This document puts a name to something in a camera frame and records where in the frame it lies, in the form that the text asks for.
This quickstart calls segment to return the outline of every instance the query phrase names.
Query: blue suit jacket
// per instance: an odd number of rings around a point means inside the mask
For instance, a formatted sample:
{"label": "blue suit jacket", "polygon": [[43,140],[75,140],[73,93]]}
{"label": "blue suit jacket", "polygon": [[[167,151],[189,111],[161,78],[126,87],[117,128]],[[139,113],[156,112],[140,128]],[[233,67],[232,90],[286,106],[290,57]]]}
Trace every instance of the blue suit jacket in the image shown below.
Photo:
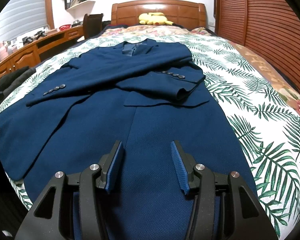
{"label": "blue suit jacket", "polygon": [[171,141],[214,172],[238,171],[256,193],[239,142],[204,78],[180,43],[92,49],[0,113],[0,160],[13,180],[25,179],[35,201],[56,171],[81,172],[121,140],[122,169],[103,200],[110,238],[183,239],[193,200],[180,190]]}

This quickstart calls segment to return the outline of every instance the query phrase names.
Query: pink bottle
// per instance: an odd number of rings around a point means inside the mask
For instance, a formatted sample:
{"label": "pink bottle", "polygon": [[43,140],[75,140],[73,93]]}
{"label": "pink bottle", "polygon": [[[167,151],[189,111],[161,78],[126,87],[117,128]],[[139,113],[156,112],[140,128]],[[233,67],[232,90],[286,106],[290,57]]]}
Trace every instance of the pink bottle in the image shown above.
{"label": "pink bottle", "polygon": [[7,48],[3,45],[3,42],[0,42],[0,61],[3,61],[7,56],[9,56]]}

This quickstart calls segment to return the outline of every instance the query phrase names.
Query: wooden desk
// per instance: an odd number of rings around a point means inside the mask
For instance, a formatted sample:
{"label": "wooden desk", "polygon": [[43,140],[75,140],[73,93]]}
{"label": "wooden desk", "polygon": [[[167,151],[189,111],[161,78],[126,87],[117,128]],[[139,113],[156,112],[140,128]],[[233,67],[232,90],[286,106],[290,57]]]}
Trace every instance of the wooden desk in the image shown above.
{"label": "wooden desk", "polygon": [[0,62],[0,77],[24,66],[34,67],[76,43],[83,36],[82,26],[51,34],[25,45]]}

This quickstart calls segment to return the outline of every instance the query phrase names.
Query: red basket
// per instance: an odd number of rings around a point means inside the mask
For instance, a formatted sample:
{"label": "red basket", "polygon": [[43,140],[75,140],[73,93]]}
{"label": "red basket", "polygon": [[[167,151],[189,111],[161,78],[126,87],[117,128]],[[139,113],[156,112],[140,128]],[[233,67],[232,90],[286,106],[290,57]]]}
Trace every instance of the red basket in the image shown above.
{"label": "red basket", "polygon": [[59,30],[61,31],[65,31],[65,30],[69,30],[71,28],[71,24],[65,24],[59,27]]}

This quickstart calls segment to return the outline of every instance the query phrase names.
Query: bed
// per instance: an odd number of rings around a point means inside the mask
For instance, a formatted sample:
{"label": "bed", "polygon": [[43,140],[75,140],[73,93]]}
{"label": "bed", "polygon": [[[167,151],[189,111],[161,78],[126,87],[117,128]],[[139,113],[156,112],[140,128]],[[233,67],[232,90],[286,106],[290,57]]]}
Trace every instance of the bed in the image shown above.
{"label": "bed", "polygon": [[[138,15],[163,12],[182,25],[136,25]],[[300,95],[262,57],[233,42],[211,35],[205,6],[180,0],[138,0],[112,6],[112,27],[97,38],[58,54],[11,93],[0,112],[31,92],[70,59],[97,46],[147,38],[186,45],[206,75],[205,86],[223,109],[254,176],[258,198],[279,237],[285,239],[300,221]],[[9,178],[30,209],[23,180]]]}

